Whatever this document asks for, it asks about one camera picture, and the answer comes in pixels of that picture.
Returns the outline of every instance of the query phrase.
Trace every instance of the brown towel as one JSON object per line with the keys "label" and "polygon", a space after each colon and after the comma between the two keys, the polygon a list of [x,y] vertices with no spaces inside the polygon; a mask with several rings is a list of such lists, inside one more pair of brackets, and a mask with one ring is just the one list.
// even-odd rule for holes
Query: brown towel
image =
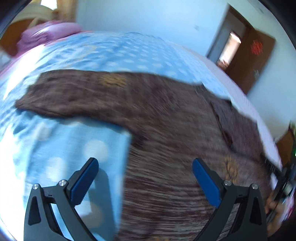
{"label": "brown towel", "polygon": [[[194,158],[238,185],[257,183],[263,198],[271,191],[265,168],[229,149],[205,92],[203,86],[196,90],[152,74],[57,70],[43,73],[16,107],[128,128],[136,138],[129,150],[117,238],[188,241],[214,211],[192,173]],[[220,237],[234,217],[235,211]]]}
{"label": "brown towel", "polygon": [[264,153],[257,123],[238,113],[229,100],[221,100],[208,91],[200,90],[210,102],[228,146],[236,153],[260,161]]}

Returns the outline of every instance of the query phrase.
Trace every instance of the red paper decoration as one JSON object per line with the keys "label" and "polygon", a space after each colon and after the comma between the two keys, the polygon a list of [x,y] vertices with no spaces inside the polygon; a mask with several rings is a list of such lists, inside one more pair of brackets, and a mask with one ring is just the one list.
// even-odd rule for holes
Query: red paper decoration
{"label": "red paper decoration", "polygon": [[251,45],[252,54],[256,54],[256,55],[261,54],[263,52],[262,47],[263,45],[261,42],[259,42],[258,40],[254,40]]}

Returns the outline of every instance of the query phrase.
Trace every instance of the polka dot bedsheet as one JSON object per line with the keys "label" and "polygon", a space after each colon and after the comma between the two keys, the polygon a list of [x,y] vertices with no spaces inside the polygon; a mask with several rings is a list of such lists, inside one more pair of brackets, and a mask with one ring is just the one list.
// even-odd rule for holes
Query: polka dot bedsheet
{"label": "polka dot bedsheet", "polygon": [[[130,133],[89,118],[51,119],[15,109],[15,100],[45,71],[148,72],[186,83],[203,83],[219,97],[228,91],[191,53],[160,38],[139,33],[83,32],[21,56],[0,81],[0,218],[23,240],[25,209],[34,183],[56,185],[89,157],[100,171],[76,210],[97,240],[112,240],[120,227],[122,186]],[[57,221],[72,239],[56,205]]]}

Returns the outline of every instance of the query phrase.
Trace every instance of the metal screw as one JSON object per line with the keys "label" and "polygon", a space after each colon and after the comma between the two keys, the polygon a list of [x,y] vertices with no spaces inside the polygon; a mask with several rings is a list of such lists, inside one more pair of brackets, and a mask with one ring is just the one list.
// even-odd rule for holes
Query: metal screw
{"label": "metal screw", "polygon": [[62,187],[65,186],[66,184],[67,184],[67,180],[60,180],[59,181],[59,185]]}
{"label": "metal screw", "polygon": [[232,185],[232,182],[229,181],[229,180],[224,180],[224,185],[225,186],[231,186]]}
{"label": "metal screw", "polygon": [[36,190],[38,188],[39,188],[39,184],[37,184],[37,183],[32,186],[32,189],[34,189],[34,190]]}
{"label": "metal screw", "polygon": [[255,183],[253,183],[253,184],[252,184],[252,188],[253,188],[254,190],[257,190],[257,189],[258,189],[258,185],[255,184]]}

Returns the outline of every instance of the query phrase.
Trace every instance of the white wall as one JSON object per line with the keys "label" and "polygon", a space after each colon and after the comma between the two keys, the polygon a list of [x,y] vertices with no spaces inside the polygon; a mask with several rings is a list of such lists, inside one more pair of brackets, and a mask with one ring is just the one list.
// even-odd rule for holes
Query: white wall
{"label": "white wall", "polygon": [[247,1],[231,0],[254,28],[276,39],[274,50],[259,80],[248,94],[274,137],[296,120],[296,50],[289,37],[272,15],[261,15]]}
{"label": "white wall", "polygon": [[276,39],[265,70],[248,98],[274,137],[296,120],[296,51],[273,16],[248,0],[78,0],[77,22],[85,30],[133,31],[156,35],[206,55],[228,3],[255,28]]}
{"label": "white wall", "polygon": [[206,55],[226,10],[219,0],[79,0],[77,22],[159,36]]}

